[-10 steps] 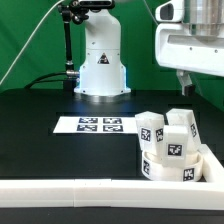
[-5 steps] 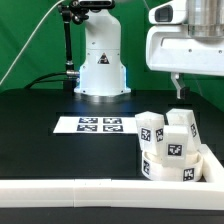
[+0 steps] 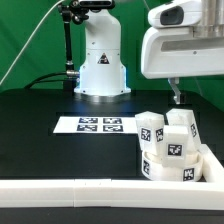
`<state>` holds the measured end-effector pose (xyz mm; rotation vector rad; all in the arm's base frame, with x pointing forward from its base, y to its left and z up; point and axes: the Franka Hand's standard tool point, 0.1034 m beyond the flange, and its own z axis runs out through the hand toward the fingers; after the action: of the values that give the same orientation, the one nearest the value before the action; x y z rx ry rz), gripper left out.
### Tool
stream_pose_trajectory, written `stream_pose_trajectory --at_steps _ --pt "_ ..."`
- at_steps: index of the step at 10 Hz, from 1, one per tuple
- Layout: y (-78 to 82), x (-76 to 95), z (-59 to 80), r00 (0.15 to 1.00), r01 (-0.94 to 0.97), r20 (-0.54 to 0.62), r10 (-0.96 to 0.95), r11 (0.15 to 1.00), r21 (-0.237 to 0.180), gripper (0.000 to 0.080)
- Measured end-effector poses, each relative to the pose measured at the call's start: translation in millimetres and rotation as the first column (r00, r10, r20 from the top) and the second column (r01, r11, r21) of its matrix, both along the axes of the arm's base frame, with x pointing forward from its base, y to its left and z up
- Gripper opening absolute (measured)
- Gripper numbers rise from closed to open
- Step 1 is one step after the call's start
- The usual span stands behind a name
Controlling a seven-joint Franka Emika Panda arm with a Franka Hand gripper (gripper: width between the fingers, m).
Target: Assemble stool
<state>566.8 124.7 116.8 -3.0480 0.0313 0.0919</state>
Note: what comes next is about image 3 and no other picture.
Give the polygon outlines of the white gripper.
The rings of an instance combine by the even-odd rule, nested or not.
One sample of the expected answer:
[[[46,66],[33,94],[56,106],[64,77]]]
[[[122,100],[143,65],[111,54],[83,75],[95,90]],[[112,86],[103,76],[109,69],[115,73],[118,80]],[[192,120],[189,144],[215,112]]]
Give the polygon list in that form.
[[[169,78],[174,101],[180,104],[175,77],[224,74],[224,37],[195,38],[191,27],[151,27],[143,38],[141,73],[147,79]]]

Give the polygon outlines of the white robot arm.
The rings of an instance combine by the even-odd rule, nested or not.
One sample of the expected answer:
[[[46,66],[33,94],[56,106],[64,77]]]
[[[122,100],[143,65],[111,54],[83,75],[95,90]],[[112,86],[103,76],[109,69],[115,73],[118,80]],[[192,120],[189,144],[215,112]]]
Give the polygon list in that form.
[[[114,6],[114,0],[74,3],[74,18],[86,22],[82,94],[110,97],[127,91],[120,63],[121,27],[108,12]],[[224,74],[224,0],[170,0],[149,11],[148,22],[141,73],[148,79],[168,79],[178,104],[181,77]]]

